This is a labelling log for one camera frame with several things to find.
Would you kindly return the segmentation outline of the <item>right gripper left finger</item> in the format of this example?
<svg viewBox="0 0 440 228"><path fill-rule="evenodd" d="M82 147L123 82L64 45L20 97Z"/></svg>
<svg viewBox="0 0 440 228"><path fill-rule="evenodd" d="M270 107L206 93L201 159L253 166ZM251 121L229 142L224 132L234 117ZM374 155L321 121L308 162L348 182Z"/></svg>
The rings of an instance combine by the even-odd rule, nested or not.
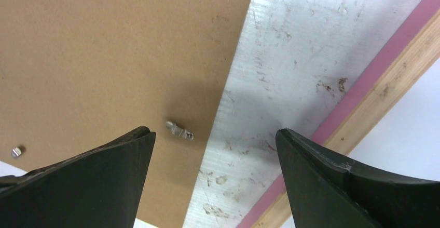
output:
<svg viewBox="0 0 440 228"><path fill-rule="evenodd" d="M1 227L133 227L156 133L121 137L22 176L1 177Z"/></svg>

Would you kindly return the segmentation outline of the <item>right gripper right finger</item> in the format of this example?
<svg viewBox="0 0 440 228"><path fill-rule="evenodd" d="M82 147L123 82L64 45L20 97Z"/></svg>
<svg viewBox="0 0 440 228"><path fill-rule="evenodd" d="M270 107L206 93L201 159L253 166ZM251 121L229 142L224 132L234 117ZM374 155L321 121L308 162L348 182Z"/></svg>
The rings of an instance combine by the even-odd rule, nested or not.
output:
<svg viewBox="0 0 440 228"><path fill-rule="evenodd" d="M276 146L296 227L439 227L439 182L384 171L291 129Z"/></svg>

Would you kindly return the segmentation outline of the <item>brown frame backing board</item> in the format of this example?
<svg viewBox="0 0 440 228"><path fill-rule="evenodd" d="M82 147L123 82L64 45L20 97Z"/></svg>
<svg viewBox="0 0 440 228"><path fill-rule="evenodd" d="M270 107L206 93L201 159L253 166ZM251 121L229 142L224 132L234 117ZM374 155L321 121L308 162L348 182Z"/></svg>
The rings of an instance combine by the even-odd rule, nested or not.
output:
<svg viewBox="0 0 440 228"><path fill-rule="evenodd" d="M147 126L137 217L181 227L250 0L1 0L1 161L30 171Z"/></svg>

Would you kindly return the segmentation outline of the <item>light wooden picture frame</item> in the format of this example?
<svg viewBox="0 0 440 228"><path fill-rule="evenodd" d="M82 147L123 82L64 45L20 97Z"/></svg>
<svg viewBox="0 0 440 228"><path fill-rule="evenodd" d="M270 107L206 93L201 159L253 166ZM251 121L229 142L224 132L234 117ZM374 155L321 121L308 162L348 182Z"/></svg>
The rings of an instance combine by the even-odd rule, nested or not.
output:
<svg viewBox="0 0 440 228"><path fill-rule="evenodd" d="M318 127L311 140L323 145L355 110L374 84L439 9L439 0L421 0L394 32L343 99Z"/></svg>

